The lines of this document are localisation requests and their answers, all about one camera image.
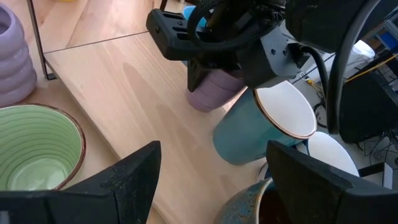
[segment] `ceramic bowl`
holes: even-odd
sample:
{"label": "ceramic bowl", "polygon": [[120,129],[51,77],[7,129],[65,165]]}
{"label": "ceramic bowl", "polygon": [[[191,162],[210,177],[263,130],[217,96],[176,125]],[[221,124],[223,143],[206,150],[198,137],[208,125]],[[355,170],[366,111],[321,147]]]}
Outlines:
{"label": "ceramic bowl", "polygon": [[85,137],[66,112],[44,105],[0,109],[0,190],[61,189],[77,173]]}

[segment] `purple ribbed vase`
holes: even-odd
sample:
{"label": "purple ribbed vase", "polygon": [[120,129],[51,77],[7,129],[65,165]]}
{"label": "purple ribbed vase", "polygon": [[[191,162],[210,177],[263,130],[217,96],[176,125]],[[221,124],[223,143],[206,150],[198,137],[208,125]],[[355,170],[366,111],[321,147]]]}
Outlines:
{"label": "purple ribbed vase", "polygon": [[242,79],[235,78],[222,70],[214,70],[193,93],[186,90],[185,96],[196,110],[210,112],[226,104],[243,88]]}
{"label": "purple ribbed vase", "polygon": [[32,93],[36,81],[22,24],[0,4],[0,106],[23,100]]}

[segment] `bowl rim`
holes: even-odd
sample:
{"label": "bowl rim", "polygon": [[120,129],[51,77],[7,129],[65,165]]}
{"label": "bowl rim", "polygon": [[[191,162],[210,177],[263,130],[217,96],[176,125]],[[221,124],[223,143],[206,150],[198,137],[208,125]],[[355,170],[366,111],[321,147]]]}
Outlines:
{"label": "bowl rim", "polygon": [[0,107],[0,110],[7,109],[7,108],[12,108],[12,107],[17,107],[17,106],[38,106],[38,107],[54,110],[54,111],[64,115],[66,118],[68,118],[75,125],[75,127],[77,128],[77,130],[79,132],[80,139],[81,139],[79,160],[77,161],[76,165],[74,166],[74,168],[72,169],[72,171],[68,175],[68,177],[65,178],[65,180],[63,180],[60,184],[58,184],[53,189],[49,189],[49,190],[62,190],[62,188],[64,186],[66,186],[66,184],[69,183],[69,181],[71,181],[72,178],[74,178],[76,176],[77,172],[81,168],[81,165],[83,165],[83,161],[84,161],[84,159],[86,157],[86,137],[85,137],[85,134],[83,132],[83,129],[81,128],[79,122],[74,117],[72,117],[70,114],[68,114],[64,110],[61,110],[60,108],[56,108],[56,107],[50,106],[50,105],[44,105],[44,104],[41,104],[41,103],[19,103],[19,104],[14,104],[14,105]]}

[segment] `wooden table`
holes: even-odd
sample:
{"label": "wooden table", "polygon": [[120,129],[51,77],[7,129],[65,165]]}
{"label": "wooden table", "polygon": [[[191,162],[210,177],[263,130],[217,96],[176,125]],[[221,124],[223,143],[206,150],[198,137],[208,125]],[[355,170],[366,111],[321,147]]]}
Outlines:
{"label": "wooden table", "polygon": [[[76,47],[124,35],[145,32],[150,10],[162,0],[33,0],[44,52]],[[34,42],[26,0],[0,0],[10,7],[25,29],[28,43]],[[169,1],[167,11],[181,12],[184,4]]]}
{"label": "wooden table", "polygon": [[226,113],[186,101],[187,69],[163,58],[148,33],[46,54],[53,70],[119,158],[162,144],[154,205],[166,223],[207,224],[230,197],[255,183],[264,161],[232,166],[212,143]]}
{"label": "wooden table", "polygon": [[[80,124],[86,137],[86,157],[79,172],[66,187],[76,184],[118,161],[111,146],[98,132],[75,100],[70,96],[60,80],[47,81],[43,75],[38,76],[37,88],[21,103],[41,103],[54,106],[66,111]],[[148,224],[163,224],[162,217],[151,209]]]}

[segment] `teal cup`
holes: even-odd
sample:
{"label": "teal cup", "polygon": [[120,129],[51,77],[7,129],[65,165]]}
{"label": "teal cup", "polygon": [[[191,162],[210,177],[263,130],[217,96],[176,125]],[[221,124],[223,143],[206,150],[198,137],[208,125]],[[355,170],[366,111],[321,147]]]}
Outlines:
{"label": "teal cup", "polygon": [[289,224],[289,216],[272,179],[244,189],[228,200],[214,224]]}
{"label": "teal cup", "polygon": [[316,130],[307,99],[284,81],[271,88],[247,89],[216,126],[213,144],[224,160],[241,165],[265,157],[270,140],[293,146]]}

